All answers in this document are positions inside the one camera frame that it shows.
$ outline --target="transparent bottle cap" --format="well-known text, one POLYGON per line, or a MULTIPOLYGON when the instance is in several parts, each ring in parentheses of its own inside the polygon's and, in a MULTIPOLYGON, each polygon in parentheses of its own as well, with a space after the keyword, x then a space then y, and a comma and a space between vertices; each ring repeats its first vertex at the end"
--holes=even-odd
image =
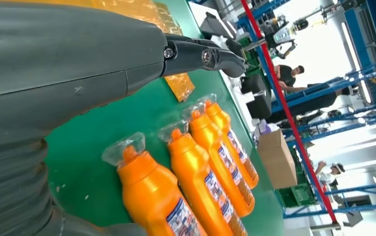
POLYGON ((137 132, 108 146, 102 153, 102 160, 122 167, 145 150, 145 135, 137 132))
POLYGON ((159 130, 159 138, 170 143, 188 133, 189 123, 186 120, 169 124, 159 130))
POLYGON ((198 99, 197 102, 205 104, 205 107, 207 108, 217 102, 217 95, 214 93, 208 94, 198 99))
POLYGON ((200 117, 203 114, 205 114, 205 104, 200 102, 183 110, 182 117, 185 120, 191 121, 193 119, 200 117))

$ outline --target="red pole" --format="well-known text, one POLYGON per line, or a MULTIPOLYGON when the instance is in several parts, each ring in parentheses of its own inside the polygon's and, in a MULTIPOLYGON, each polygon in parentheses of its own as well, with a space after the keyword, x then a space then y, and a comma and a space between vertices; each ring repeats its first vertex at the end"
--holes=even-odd
MULTIPOLYGON (((247 1, 241 0, 241 3, 243 4, 244 10, 246 10, 247 18, 249 18, 249 21, 251 22, 252 27, 253 27, 254 31, 256 32, 257 38, 259 38, 259 39, 263 38, 263 36, 260 32, 259 26, 257 25, 256 20, 254 19, 252 12, 250 11, 249 6, 247 5, 247 1)), ((285 100, 285 96, 283 96, 282 89, 280 88, 279 81, 278 81, 278 78, 277 78, 276 73, 275 73, 275 68, 273 66, 272 59, 270 58, 270 55, 269 55, 269 50, 267 49, 267 45, 263 44, 261 46, 261 49, 263 51, 264 59, 266 60, 267 65, 269 67, 269 73, 274 80, 273 84, 275 86, 276 91, 278 92, 280 102, 282 104, 283 109, 285 110, 286 117, 288 118, 290 127, 292 128, 293 134, 296 138, 296 143, 298 144, 298 148, 301 150, 301 153, 303 154, 303 160, 305 161, 305 164, 308 166, 308 169, 309 169, 308 174, 310 174, 312 179, 315 180, 315 183, 313 183, 313 184, 315 184, 315 187, 317 188, 319 194, 321 195, 322 199, 320 199, 320 200, 324 203, 325 208, 326 208, 328 214, 330 215, 332 222, 337 222, 337 218, 335 218, 335 215, 334 215, 334 212, 333 212, 333 209, 332 209, 332 206, 331 206, 331 202, 326 197, 326 195, 324 194, 324 191, 321 188, 321 185, 317 181, 317 176, 315 175, 313 168, 310 168, 310 166, 312 166, 311 161, 309 160, 308 154, 305 151, 304 145, 302 143, 301 136, 299 135, 299 132, 296 129, 296 125, 295 125, 295 122, 293 121, 292 115, 290 114, 290 110, 289 110, 288 104, 285 100)))

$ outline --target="orange plastic bottle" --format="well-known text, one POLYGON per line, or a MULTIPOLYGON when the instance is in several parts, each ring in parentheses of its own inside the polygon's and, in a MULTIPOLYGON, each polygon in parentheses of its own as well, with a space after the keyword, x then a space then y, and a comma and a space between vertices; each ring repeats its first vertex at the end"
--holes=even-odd
POLYGON ((210 166, 240 217, 250 214, 255 200, 222 139, 223 133, 205 113, 203 103, 184 110, 194 140, 208 151, 210 166))
POLYGON ((198 100, 205 104, 206 114, 223 131, 223 140, 227 145, 228 151, 238 169, 243 174, 243 178, 251 189, 256 187, 259 182, 259 175, 254 168, 247 152, 244 150, 234 131, 231 129, 231 117, 221 110, 217 103, 217 96, 210 94, 198 100))
POLYGON ((109 146, 102 159, 117 166, 124 206, 148 235, 206 235, 182 196, 176 177, 145 151, 143 133, 109 146))
POLYGON ((247 235, 209 166, 208 153, 188 133, 188 122, 182 120, 162 128, 159 137, 168 143, 172 170, 205 231, 216 236, 247 235))

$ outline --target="gray robot arm casing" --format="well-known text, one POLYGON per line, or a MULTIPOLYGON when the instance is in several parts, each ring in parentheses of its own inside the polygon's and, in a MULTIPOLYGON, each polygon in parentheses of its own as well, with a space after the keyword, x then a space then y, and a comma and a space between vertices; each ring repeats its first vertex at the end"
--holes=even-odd
POLYGON ((111 12, 0 3, 0 235, 144 235, 54 206, 44 137, 159 77, 166 46, 155 25, 111 12))

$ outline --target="man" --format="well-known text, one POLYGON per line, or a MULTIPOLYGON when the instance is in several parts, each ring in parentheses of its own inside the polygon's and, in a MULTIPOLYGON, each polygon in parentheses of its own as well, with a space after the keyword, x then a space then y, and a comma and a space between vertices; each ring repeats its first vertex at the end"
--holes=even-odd
POLYGON ((344 170, 344 167, 340 163, 334 163, 331 165, 331 168, 329 171, 323 172, 322 169, 327 165, 324 161, 320 161, 318 163, 318 167, 315 170, 315 175, 320 180, 322 184, 332 184, 336 178, 337 175, 340 175, 341 173, 346 172, 344 170))
POLYGON ((302 65, 295 69, 287 65, 277 65, 275 66, 275 72, 282 90, 296 92, 306 89, 293 87, 296 82, 296 76, 305 72, 305 68, 302 65))
MULTIPOLYGON (((317 91, 327 89, 327 88, 329 88, 329 85, 323 84, 320 88, 318 88, 316 91, 313 91, 313 92, 317 92, 317 91)), ((340 89, 340 90, 328 93, 326 95, 314 98, 312 100, 308 100, 303 103, 291 106, 289 107, 289 110, 293 117, 297 115, 303 115, 307 112, 315 111, 315 110, 326 108, 326 107, 333 105, 337 97, 340 95, 350 95, 350 88, 347 87, 344 89, 340 89)), ((266 121, 267 123, 278 123, 285 119, 287 119, 285 111, 281 110, 281 111, 272 113, 272 115, 269 118, 267 118, 266 121)))

